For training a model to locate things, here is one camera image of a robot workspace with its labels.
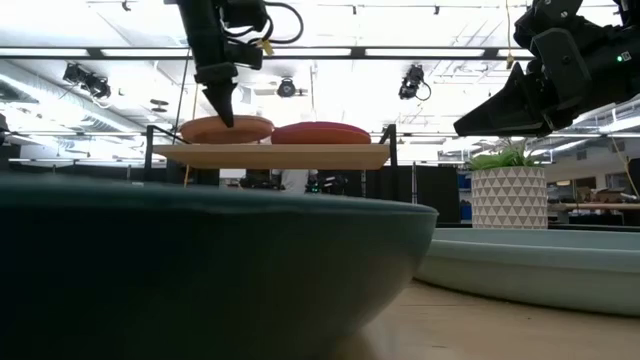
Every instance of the ceiling-mounted camera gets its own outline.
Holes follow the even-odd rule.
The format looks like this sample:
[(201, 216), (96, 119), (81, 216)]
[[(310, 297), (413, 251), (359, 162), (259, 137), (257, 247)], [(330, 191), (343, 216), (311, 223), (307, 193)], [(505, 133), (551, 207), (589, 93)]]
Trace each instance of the ceiling-mounted camera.
[[(418, 89), (420, 88), (420, 85), (423, 84), (429, 89), (429, 96), (421, 99), (418, 97)], [(411, 65), (404, 79), (402, 79), (402, 85), (400, 86), (398, 95), (402, 100), (416, 98), (418, 100), (425, 101), (431, 97), (431, 87), (424, 82), (424, 70), (422, 70), (422, 65)]]
[(88, 91), (92, 98), (106, 99), (111, 96), (111, 87), (106, 77), (99, 77), (95, 73), (87, 71), (78, 64), (68, 64), (62, 80)]
[(282, 79), (280, 86), (278, 86), (277, 94), (280, 97), (292, 97), (293, 95), (295, 95), (296, 86), (293, 85), (293, 79), (291, 78)]

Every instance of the plant pot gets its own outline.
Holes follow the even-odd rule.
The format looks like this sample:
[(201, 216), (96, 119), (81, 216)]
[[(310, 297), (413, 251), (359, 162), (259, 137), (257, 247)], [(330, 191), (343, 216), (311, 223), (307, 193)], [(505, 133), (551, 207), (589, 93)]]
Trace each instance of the plant pot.
[(547, 228), (547, 181), (543, 168), (477, 170), (472, 173), (471, 188), (474, 228)]

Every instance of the wooden plate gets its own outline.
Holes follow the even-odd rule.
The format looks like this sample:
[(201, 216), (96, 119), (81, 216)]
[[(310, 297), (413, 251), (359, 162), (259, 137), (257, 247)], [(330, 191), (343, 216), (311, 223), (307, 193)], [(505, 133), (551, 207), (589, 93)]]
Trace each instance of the wooden plate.
[(247, 144), (269, 137), (273, 123), (252, 115), (235, 115), (228, 128), (219, 116), (189, 121), (180, 128), (182, 137), (193, 144)]

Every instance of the green plant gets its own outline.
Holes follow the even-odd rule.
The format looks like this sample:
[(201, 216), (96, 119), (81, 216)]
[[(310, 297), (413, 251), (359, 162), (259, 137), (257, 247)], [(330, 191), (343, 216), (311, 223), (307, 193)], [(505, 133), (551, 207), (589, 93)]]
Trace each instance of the green plant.
[(514, 144), (511, 139), (505, 139), (503, 149), (495, 155), (478, 155), (469, 161), (472, 171), (489, 170), (499, 167), (511, 166), (539, 166), (529, 156), (525, 155), (526, 141), (521, 144)]

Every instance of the ceiling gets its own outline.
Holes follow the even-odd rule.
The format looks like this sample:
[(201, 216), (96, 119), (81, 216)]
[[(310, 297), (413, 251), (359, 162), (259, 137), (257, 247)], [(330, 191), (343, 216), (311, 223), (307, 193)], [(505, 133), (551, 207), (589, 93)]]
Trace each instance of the ceiling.
[[(296, 46), (507, 48), (513, 31), (503, 0), (287, 2), (301, 13), (305, 22), (304, 35)], [(515, 21), (524, 13), (528, 1), (508, 3), (509, 16)], [(128, 6), (131, 11), (125, 11), (119, 0), (5, 0), (0, 3), (3, 15), (0, 47), (186, 45), (176, 6), (163, 5), (162, 0), (128, 1)], [(298, 24), (294, 16), (280, 8), (268, 10), (275, 24), (273, 38), (295, 35)], [(616, 25), (619, 23), (616, 11), (611, 1), (585, 0), (580, 14), (599, 25)], [(85, 92), (69, 89), (62, 80), (68, 61), (0, 60), (4, 61), (31, 73), (34, 78), (30, 85), (35, 88), (43, 81), (90, 101)], [(113, 115), (130, 121), (132, 130), (150, 123), (169, 128), (176, 120), (183, 123), (194, 115), (197, 118), (215, 114), (196, 91), (192, 62), (186, 64), (186, 74), (184, 61), (76, 62), (108, 77), (113, 95), (98, 104), (106, 108), (100, 110), (108, 112), (107, 117)], [(280, 126), (318, 120), (349, 123), (372, 132), (379, 132), (389, 123), (397, 123), (407, 131), (453, 132), (453, 122), (500, 90), (509, 75), (501, 61), (423, 61), (420, 64), (432, 89), (431, 98), (425, 102), (400, 100), (397, 92), (401, 79), (414, 62), (265, 60), (261, 71), (240, 69), (237, 81), (242, 91), (234, 95), (234, 109), (236, 113), (262, 114)], [(283, 77), (293, 78), (296, 87), (307, 90), (309, 95), (288, 99), (275, 95)], [(61, 101), (69, 100), (66, 97), (71, 95), (63, 96)], [(151, 99), (167, 101), (167, 111), (153, 112)], [(26, 126), (25, 121), (21, 118), (11, 125), (21, 129)], [(33, 129), (36, 120), (29, 121), (27, 127)], [(466, 143), (463, 147), (481, 148)], [(427, 150), (418, 145), (413, 149)]]

